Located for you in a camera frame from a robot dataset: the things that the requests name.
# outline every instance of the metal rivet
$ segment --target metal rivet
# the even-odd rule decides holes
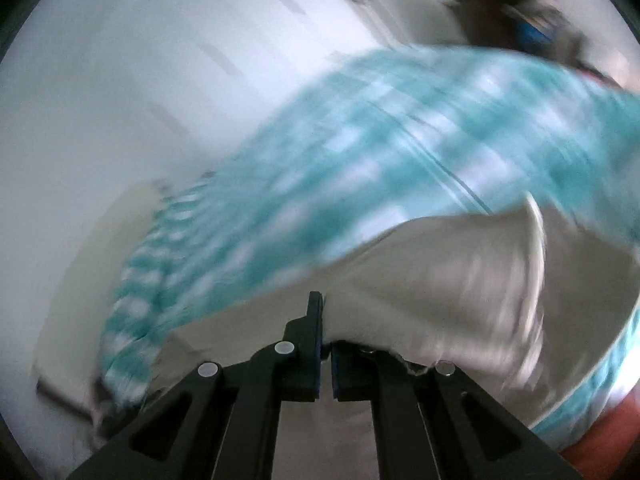
[[[290,354],[296,349],[296,346],[289,341],[280,341],[279,343],[276,343],[276,346],[274,346],[273,349],[278,354]]]
[[[451,361],[441,360],[436,363],[436,371],[440,375],[449,377],[450,375],[453,375],[453,372],[456,371],[456,365]]]
[[[218,373],[218,365],[215,363],[202,363],[198,366],[198,375],[200,377],[213,377]]]

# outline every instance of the cloth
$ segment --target cloth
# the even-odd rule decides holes
[[[500,216],[413,220],[300,282],[172,331],[151,390],[165,391],[203,361],[234,364],[278,341],[286,322],[304,315],[310,290],[325,294],[325,343],[358,342],[423,365],[453,360],[561,449],[563,427],[599,415],[584,396],[585,412],[563,407],[635,316],[640,266],[629,252],[534,205]],[[318,409],[299,410],[315,421],[308,431],[329,446],[319,454],[334,449],[321,437],[327,427],[354,442],[372,438],[365,408],[354,408],[352,428],[332,418],[344,411],[325,402]],[[540,425],[552,410],[555,423]],[[281,425],[283,442],[289,431],[300,432],[290,423]]]
[[[139,403],[172,329],[409,219],[498,212],[527,191],[579,212],[637,151],[638,124],[638,97],[519,54],[405,48],[352,60],[160,214],[122,272],[104,384],[118,405]]]

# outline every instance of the teal checkered fabric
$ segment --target teal checkered fabric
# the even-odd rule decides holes
[[[526,192],[580,211],[639,139],[638,97],[532,57],[407,47],[352,60],[159,214],[122,271],[104,383],[118,405],[140,402],[169,330],[400,222],[496,212]]]

